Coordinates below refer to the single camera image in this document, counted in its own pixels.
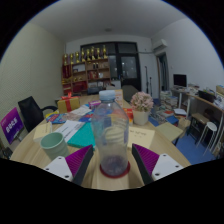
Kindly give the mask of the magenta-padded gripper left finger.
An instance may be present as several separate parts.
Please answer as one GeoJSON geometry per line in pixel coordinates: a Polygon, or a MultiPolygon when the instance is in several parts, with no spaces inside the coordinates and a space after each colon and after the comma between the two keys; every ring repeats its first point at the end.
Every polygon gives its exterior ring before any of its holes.
{"type": "Polygon", "coordinates": [[[67,157],[58,156],[44,170],[76,185],[81,185],[93,156],[93,146],[88,145],[67,157]]]}

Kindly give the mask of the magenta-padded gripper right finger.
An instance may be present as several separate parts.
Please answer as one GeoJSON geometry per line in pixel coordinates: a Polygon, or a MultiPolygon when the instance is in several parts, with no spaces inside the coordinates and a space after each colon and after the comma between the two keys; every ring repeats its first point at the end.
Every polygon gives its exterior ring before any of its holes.
{"type": "Polygon", "coordinates": [[[164,153],[158,155],[155,152],[137,144],[132,145],[132,155],[136,160],[141,177],[145,184],[150,184],[183,169],[183,166],[168,154],[164,153]]]}

